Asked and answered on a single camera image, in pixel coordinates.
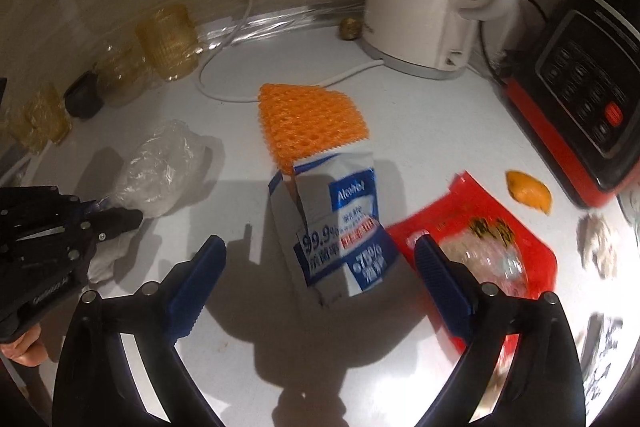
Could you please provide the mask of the person's left hand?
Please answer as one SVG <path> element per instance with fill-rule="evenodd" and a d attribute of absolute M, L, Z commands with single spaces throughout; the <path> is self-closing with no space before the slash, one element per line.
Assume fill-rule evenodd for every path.
<path fill-rule="evenodd" d="M 36 367 L 49 358 L 46 346 L 40 339 L 41 325 L 32 326 L 12 343 L 2 343 L 1 353 L 10 361 L 27 367 Z"/>

